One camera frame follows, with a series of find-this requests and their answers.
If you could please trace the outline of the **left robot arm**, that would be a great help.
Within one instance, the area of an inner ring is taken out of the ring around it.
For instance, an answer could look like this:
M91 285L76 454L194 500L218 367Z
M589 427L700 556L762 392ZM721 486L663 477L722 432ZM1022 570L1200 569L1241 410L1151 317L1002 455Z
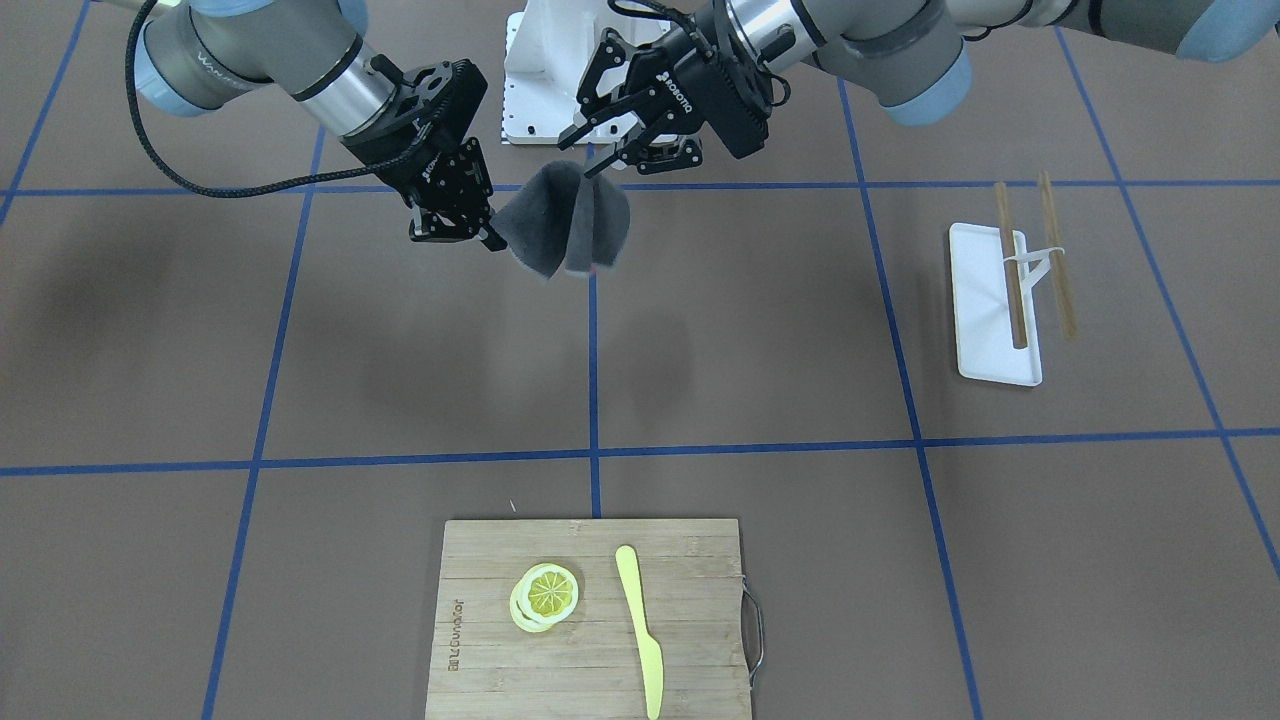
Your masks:
M654 174L695 167L709 126L735 158L759 151L790 99L786 70L806 64L872 92L901 126L950 114L972 86L970 44L1010 26L1064 27L1184 60L1222 63L1277 28L1275 1L710 1L684 13L658 1L611 10L668 20L631 45L603 29L559 149L617 117L636 126L588 170Z

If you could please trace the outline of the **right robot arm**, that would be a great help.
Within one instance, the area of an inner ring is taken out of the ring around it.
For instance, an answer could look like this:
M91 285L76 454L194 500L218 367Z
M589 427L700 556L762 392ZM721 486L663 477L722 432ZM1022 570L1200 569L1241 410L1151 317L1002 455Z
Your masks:
M367 41L362 1L129 1L125 102L150 161L210 199L251 199L374 177L410 211L413 242L507 243L493 225L493 186L468 135L486 81L467 59L403 69ZM163 160L140 102L207 115L259 88L279 88L334 135L357 167L247 187L209 187Z

